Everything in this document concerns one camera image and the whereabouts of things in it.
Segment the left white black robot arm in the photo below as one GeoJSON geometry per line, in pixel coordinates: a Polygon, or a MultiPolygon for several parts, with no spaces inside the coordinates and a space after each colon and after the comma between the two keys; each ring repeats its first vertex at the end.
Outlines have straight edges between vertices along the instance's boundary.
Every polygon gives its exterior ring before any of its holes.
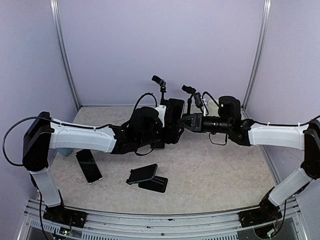
{"type": "Polygon", "coordinates": [[[179,118],[163,105],[143,106],[120,126],[89,126],[60,121],[44,111],[35,117],[24,135],[22,165],[33,177],[50,214],[63,223],[70,218],[70,211],[62,205],[51,174],[47,160],[50,149],[94,150],[113,155],[136,154],[147,145],[162,149],[166,144],[178,143],[184,131],[177,124],[179,118]]]}

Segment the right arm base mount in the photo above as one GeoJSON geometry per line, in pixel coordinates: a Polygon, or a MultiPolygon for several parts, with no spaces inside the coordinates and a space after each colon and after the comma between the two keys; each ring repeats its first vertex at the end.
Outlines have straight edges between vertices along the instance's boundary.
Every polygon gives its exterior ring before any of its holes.
{"type": "Polygon", "coordinates": [[[268,223],[283,217],[280,207],[275,206],[268,198],[262,199],[258,208],[240,211],[238,216],[242,228],[268,223]]]}

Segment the silver edged black smartphone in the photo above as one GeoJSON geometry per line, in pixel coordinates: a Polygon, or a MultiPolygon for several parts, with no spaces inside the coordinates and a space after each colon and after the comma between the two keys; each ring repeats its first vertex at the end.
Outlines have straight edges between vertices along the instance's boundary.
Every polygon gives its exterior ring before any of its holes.
{"type": "Polygon", "coordinates": [[[154,149],[154,150],[164,150],[165,149],[165,145],[166,144],[164,142],[159,141],[159,142],[156,142],[156,143],[154,143],[152,145],[152,149],[154,149]]]}

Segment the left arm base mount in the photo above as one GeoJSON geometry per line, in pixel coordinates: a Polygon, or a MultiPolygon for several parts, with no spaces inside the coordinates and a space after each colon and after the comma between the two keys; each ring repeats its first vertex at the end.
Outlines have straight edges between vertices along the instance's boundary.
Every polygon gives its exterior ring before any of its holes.
{"type": "Polygon", "coordinates": [[[87,215],[88,214],[84,211],[73,210],[65,208],[63,205],[59,205],[55,207],[46,207],[43,218],[54,223],[83,229],[87,215]]]}

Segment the purple edged black smartphone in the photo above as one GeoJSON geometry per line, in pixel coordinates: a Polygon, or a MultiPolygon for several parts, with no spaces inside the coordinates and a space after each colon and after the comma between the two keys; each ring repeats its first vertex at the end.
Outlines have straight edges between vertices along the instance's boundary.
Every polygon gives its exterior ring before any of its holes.
{"type": "Polygon", "coordinates": [[[171,124],[177,124],[177,121],[182,117],[185,101],[182,99],[170,98],[168,103],[167,120],[171,124]]]}

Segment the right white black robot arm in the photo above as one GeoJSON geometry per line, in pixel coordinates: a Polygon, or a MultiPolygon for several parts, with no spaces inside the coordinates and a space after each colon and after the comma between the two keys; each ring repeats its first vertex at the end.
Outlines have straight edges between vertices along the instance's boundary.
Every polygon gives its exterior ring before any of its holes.
{"type": "Polygon", "coordinates": [[[266,222],[286,199],[320,177],[320,122],[314,118],[307,123],[271,124],[242,119],[241,103],[233,96],[218,99],[218,116],[204,113],[185,114],[178,123],[194,133],[225,134],[240,146],[276,146],[304,152],[300,167],[260,202],[256,218],[266,222]]]}

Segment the black round-base phone stand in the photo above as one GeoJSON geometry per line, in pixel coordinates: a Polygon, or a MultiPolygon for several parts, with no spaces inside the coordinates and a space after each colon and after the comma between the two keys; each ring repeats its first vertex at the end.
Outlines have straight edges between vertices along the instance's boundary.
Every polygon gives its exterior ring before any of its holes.
{"type": "Polygon", "coordinates": [[[151,80],[157,83],[160,87],[160,93],[161,93],[160,105],[166,106],[168,102],[165,99],[165,93],[167,92],[166,81],[157,75],[153,75],[151,80]]]}

